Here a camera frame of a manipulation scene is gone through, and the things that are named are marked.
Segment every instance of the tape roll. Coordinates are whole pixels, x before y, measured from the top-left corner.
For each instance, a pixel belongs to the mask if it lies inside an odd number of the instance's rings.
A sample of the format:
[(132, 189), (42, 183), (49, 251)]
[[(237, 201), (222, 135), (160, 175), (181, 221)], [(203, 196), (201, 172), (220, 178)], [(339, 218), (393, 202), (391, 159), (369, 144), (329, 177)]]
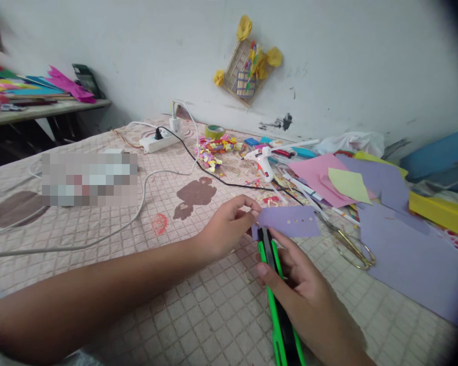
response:
[(225, 134), (225, 128), (216, 125), (205, 126), (205, 137), (218, 140)]

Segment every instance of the green plastic handle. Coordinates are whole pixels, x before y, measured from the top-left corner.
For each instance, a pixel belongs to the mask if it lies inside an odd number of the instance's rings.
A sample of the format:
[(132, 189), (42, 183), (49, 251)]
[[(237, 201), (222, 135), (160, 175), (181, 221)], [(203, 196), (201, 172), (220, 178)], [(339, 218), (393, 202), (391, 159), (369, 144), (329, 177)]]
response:
[[(273, 251), (273, 255), (275, 257), (276, 267), (278, 270), (278, 275), (283, 279), (283, 272), (281, 270), (280, 258), (278, 257), (278, 248), (276, 246), (275, 241), (271, 240), (271, 247)], [(268, 259), (266, 258), (265, 247), (262, 241), (258, 243), (258, 251), (261, 255), (261, 261), (268, 264)], [(276, 302), (275, 302), (275, 295), (273, 291), (267, 286), (266, 287), (268, 293), (268, 303), (270, 304), (270, 313), (271, 313), (271, 320), (273, 322), (273, 348), (275, 350), (275, 360), (277, 366), (289, 366), (287, 362), (287, 355), (285, 352), (285, 347), (283, 344), (283, 337), (281, 334), (281, 327), (280, 327), (280, 320), (278, 318), (278, 311), (276, 309)], [(300, 338), (295, 332), (294, 327), (292, 326), (292, 331), (295, 338), (295, 346), (297, 348), (297, 353), (299, 354), (299, 360), (301, 366), (305, 366), (304, 354), (302, 351), (302, 345), (300, 344)]]

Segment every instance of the white glue gun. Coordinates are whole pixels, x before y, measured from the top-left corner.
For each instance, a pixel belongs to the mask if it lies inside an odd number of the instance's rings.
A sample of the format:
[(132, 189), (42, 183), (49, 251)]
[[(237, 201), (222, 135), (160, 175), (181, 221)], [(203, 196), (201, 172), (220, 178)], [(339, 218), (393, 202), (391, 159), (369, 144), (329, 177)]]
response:
[(289, 147), (296, 147), (302, 145), (314, 145), (321, 142), (320, 140), (310, 140), (310, 141), (303, 141), (297, 142), (290, 145), (285, 146), (278, 146), (274, 148), (270, 148), (269, 146), (265, 146), (263, 148), (256, 149), (254, 151), (248, 152), (244, 156), (244, 160), (254, 160), (258, 164), (258, 170), (263, 172), (263, 178), (265, 182), (271, 182), (275, 177), (273, 170), (271, 169), (270, 163), (268, 162), (268, 157), (271, 156), (272, 151), (286, 149)]

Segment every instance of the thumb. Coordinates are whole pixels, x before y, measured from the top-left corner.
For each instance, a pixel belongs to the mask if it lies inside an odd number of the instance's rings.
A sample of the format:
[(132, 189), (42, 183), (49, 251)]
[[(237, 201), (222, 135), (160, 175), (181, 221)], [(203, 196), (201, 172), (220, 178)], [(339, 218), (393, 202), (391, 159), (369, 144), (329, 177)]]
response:
[(297, 293), (268, 264), (260, 262), (256, 265), (258, 275), (273, 292), (283, 308), (288, 312), (295, 301)]
[(245, 213), (242, 217), (233, 221), (233, 226), (238, 234), (244, 235), (249, 228), (256, 223), (257, 217), (260, 215), (258, 211), (251, 210)]

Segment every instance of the orange wire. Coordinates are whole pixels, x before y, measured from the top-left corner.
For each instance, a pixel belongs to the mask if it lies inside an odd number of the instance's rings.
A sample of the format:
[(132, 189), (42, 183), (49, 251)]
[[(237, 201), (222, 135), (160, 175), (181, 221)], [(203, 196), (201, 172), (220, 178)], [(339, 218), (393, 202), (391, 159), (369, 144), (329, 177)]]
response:
[(122, 137), (121, 134), (119, 132), (117, 132), (116, 130), (112, 130), (112, 131), (114, 131), (117, 134), (117, 136), (119, 136), (129, 146), (134, 147), (134, 148), (142, 148), (142, 146), (134, 146), (134, 145), (130, 144), (129, 142), (127, 142), (126, 139), (124, 137)]

